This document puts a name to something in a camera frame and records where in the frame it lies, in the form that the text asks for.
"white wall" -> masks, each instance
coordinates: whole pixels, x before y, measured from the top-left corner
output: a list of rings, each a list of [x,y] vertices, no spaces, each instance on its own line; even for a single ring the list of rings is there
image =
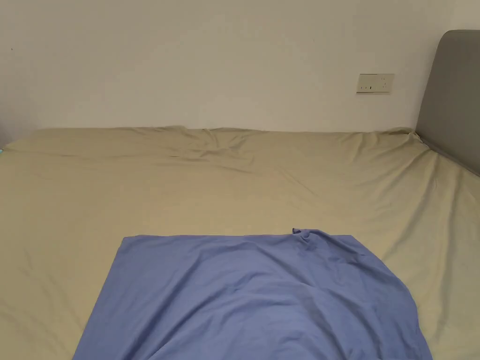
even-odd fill
[[[456,0],[452,29],[480,29],[480,0]]]
[[[43,127],[415,125],[455,0],[0,0],[0,142]],[[357,96],[394,72],[390,96]]]

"blue cloth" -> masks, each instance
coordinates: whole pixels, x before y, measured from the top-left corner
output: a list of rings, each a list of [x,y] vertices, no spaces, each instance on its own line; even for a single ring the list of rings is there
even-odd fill
[[[74,360],[431,359],[405,285],[351,236],[125,238]]]

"gray headboard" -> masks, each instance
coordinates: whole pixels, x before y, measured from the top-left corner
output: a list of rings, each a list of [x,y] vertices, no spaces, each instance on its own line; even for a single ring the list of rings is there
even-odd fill
[[[480,174],[480,30],[452,30],[440,40],[416,132]]]

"bed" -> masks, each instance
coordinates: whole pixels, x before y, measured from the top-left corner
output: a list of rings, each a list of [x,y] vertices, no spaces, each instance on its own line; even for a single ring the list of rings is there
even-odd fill
[[[434,359],[480,357],[480,178],[413,130],[48,129],[0,154],[5,359],[71,359],[126,236],[350,234]]]

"outlet plate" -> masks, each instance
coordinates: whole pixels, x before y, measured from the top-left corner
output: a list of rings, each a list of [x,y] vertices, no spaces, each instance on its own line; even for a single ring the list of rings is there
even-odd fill
[[[395,74],[360,74],[357,94],[389,94]]]

